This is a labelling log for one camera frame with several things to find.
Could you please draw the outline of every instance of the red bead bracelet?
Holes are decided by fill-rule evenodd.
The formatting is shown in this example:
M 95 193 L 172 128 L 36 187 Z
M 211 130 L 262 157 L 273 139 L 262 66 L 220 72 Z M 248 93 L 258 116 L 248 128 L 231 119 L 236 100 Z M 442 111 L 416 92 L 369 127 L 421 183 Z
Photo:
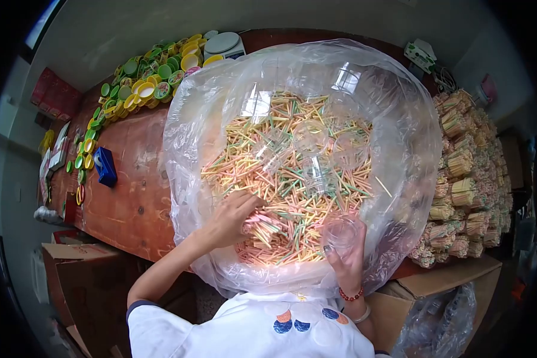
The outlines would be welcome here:
M 354 296 L 354 297 L 348 297 L 348 296 L 346 296 L 346 294 L 344 293 L 344 291 L 342 291 L 342 289 L 340 289 L 340 297 L 344 298 L 344 300 L 346 300 L 346 301 L 354 301 L 354 300 L 357 300 L 358 297 L 362 296 L 363 293 L 364 293 L 364 287 L 363 287 L 363 286 L 360 286 L 360 291 L 359 291 L 358 294 L 356 294 L 356 296 Z

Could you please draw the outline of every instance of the hand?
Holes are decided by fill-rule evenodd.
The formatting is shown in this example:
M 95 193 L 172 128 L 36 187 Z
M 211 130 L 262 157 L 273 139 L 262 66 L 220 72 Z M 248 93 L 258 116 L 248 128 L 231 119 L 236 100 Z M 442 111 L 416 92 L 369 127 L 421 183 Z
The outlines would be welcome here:
M 338 285 L 344 291 L 344 294 L 348 297 L 354 297 L 360 291 L 362 285 L 362 264 L 364 262 L 364 242 L 366 240 L 366 224 L 363 222 L 358 231 L 359 235 L 354 239 L 354 246 L 349 256 L 344 259 L 340 259 L 340 256 L 333 247 L 324 245 L 324 254 L 330 263 L 330 266 L 336 273 L 336 279 Z
M 213 216 L 207 220 L 196 238 L 202 240 L 200 244 L 208 250 L 244 241 L 248 237 L 243 233 L 244 220 L 256 207 L 266 204 L 260 197 L 246 191 L 234 191 L 215 208 Z

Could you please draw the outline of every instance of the white bangle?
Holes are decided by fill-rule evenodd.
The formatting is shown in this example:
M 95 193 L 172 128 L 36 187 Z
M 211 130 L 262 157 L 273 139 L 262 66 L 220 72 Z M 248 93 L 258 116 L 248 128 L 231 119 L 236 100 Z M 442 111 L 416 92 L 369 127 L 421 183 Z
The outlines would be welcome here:
M 358 324 L 358 323 L 364 321 L 365 319 L 368 318 L 368 316 L 370 316 L 370 313 L 372 313 L 372 308 L 370 308 L 370 306 L 368 306 L 367 304 L 365 304 L 365 305 L 366 305 L 366 313 L 364 313 L 362 315 L 362 317 L 360 317 L 359 319 L 352 320 L 352 322 L 354 322 L 354 324 Z

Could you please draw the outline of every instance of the plastic wrap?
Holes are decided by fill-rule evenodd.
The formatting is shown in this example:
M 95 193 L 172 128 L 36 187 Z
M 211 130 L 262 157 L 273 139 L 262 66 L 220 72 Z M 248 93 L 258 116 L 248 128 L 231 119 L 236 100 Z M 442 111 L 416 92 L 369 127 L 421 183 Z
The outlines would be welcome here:
M 199 228 L 215 206 L 214 188 L 201 181 L 200 169 L 226 145 L 224 127 L 237 116 L 262 121 L 265 97 L 278 90 L 305 98 L 348 96 L 360 117 L 373 123 L 374 197 L 366 199 L 359 212 L 368 226 L 364 287 L 366 293 L 373 292 L 422 233 L 442 136 L 422 84 L 391 57 L 347 39 L 269 47 L 237 60 L 216 61 L 184 79 L 163 136 L 175 244 Z M 348 115 L 354 115 L 353 104 L 349 109 Z M 336 277 L 326 261 L 252 266 L 240 263 L 234 248 L 226 247 L 201 257 L 191 268 L 225 297 L 239 291 L 302 290 L 318 297 L 337 293 Z
M 392 357 L 459 357 L 473 329 L 475 311 L 473 282 L 416 301 Z

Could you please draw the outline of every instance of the wooden table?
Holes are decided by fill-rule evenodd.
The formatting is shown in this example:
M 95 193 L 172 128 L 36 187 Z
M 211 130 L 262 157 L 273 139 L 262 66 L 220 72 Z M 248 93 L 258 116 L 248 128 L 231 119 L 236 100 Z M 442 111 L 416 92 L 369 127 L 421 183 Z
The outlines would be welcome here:
M 401 47 L 363 36 L 339 32 L 309 29 L 265 29 L 251 30 L 241 35 L 247 53 L 278 45 L 320 41 L 334 38 L 350 38 L 392 56 L 408 67 Z M 111 82 L 113 76 L 104 82 Z M 84 130 L 93 111 L 99 106 L 100 83 L 84 95 L 79 114 L 72 119 L 69 135 L 73 138 L 76 128 Z M 431 76 L 424 76 L 424 86 L 432 95 L 437 93 Z M 117 184 L 110 189 L 97 183 L 95 170 L 89 171 L 85 184 L 86 194 L 83 209 L 76 214 L 75 226 L 114 247 L 150 261 L 157 261 L 173 247 L 173 226 L 169 217 L 171 192 L 165 171 L 163 155 L 163 128 L 169 103 L 159 104 L 154 109 L 143 107 L 135 115 L 129 115 L 103 129 L 98 143 L 111 150 Z M 55 123 L 56 131 L 61 124 Z M 76 154 L 69 155 L 73 161 Z M 58 214 L 66 192 L 75 192 L 77 171 L 70 175 L 63 169 L 54 173 L 51 180 L 52 202 L 50 207 Z M 406 264 L 404 276 L 415 272 Z

